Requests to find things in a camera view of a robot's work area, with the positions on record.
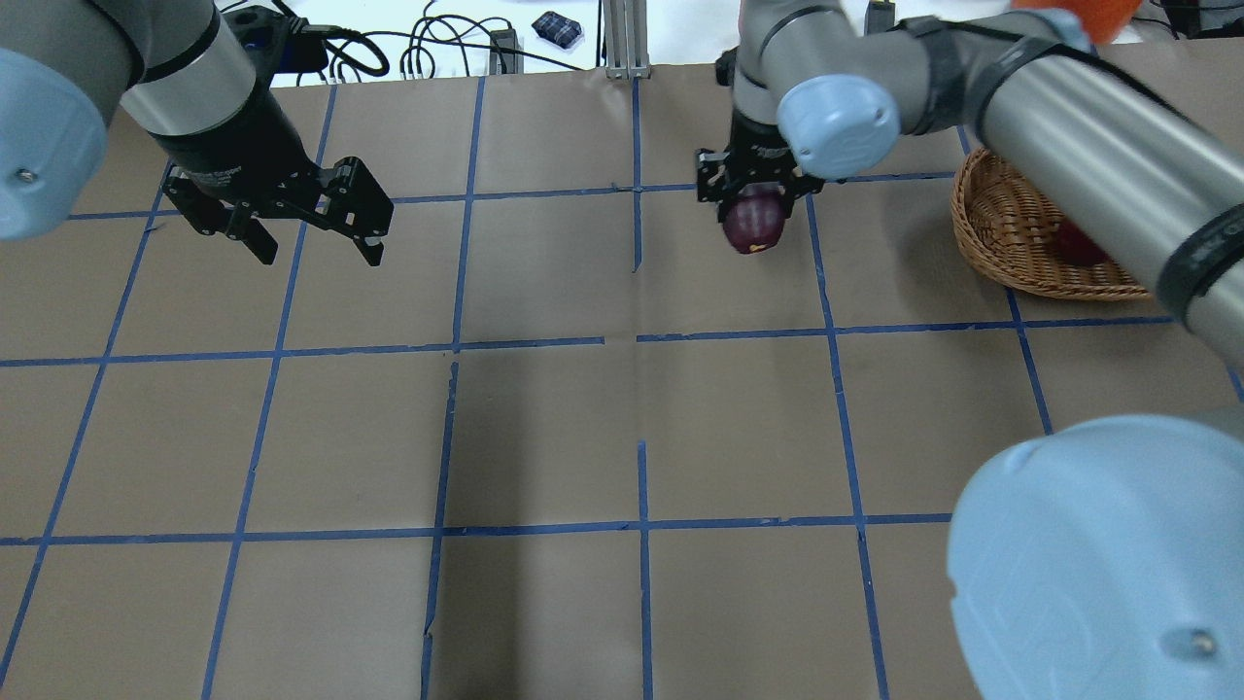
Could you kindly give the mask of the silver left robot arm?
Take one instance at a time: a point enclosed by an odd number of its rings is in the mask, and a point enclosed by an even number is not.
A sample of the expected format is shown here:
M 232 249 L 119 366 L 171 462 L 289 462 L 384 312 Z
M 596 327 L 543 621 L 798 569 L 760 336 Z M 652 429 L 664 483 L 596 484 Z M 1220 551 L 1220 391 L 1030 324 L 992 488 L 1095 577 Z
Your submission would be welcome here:
M 393 203 L 360 158 L 318 165 L 270 86 L 369 37 L 311 25 L 282 1 L 5 1 L 4 240 L 53 231 L 104 162 L 117 111 L 169 155 L 160 191 L 205 236 L 276 259 L 266 219 L 296 219 L 383 259 Z

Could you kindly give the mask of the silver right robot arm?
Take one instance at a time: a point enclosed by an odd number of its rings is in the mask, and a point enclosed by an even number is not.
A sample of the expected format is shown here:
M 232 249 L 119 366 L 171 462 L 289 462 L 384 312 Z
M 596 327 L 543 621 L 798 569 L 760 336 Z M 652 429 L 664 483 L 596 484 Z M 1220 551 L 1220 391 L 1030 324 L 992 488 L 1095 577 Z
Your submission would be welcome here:
M 1242 155 L 1093 53 L 1064 9 L 860 36 L 836 1 L 743 1 L 730 139 L 698 196 L 738 252 L 903 134 L 969 126 L 1064 214 L 1054 247 L 1118 264 L 1242 362 Z M 948 532 L 950 615 L 985 699 L 1242 696 L 1242 407 L 1096 418 L 1005 449 Z

